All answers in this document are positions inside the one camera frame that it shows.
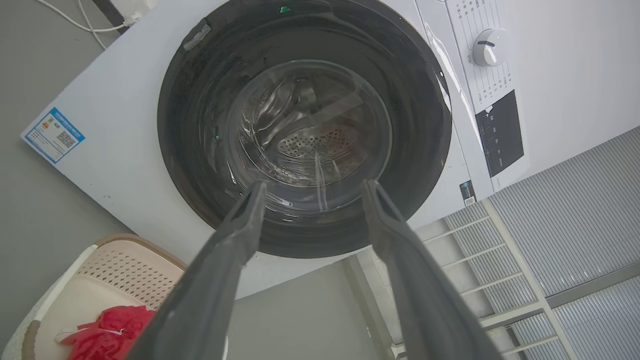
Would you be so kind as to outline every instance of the control panel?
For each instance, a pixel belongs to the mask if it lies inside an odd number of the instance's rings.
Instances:
[[[524,155],[502,0],[447,0],[492,178]]]

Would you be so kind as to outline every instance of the red cloth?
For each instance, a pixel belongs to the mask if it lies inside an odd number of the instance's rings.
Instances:
[[[146,306],[116,306],[98,320],[78,326],[62,344],[73,345],[68,360],[121,360],[156,312]]]

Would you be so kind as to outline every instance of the gray floor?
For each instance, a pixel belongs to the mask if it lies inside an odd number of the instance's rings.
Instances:
[[[77,2],[52,0],[81,22]],[[90,0],[96,28],[111,24]],[[110,44],[114,36],[102,37]],[[29,148],[20,133],[102,49],[34,0],[0,3],[0,348],[31,306],[91,243],[127,228]]]
[[[81,22],[74,0],[51,3]],[[96,28],[111,26],[90,0],[83,4]],[[0,3],[0,49],[2,349],[82,250],[128,229],[20,139],[101,53],[92,35],[34,0],[6,0]],[[231,360],[376,358],[340,264],[237,302],[229,338]]]
[[[335,263],[236,301],[228,360],[379,359]]]

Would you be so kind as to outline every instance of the barcode sticker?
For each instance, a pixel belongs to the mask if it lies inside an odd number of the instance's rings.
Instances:
[[[471,180],[460,184],[460,192],[462,193],[462,199],[465,201],[465,206],[476,203],[476,192]]]
[[[25,135],[25,139],[47,159],[57,163],[84,140],[84,135],[53,108]]]

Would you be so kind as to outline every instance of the door glass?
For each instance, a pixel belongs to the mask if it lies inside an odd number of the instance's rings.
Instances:
[[[339,209],[382,173],[391,150],[387,109],[374,88],[340,65],[296,60],[251,80],[227,120],[235,181],[270,182],[268,207],[290,215]]]

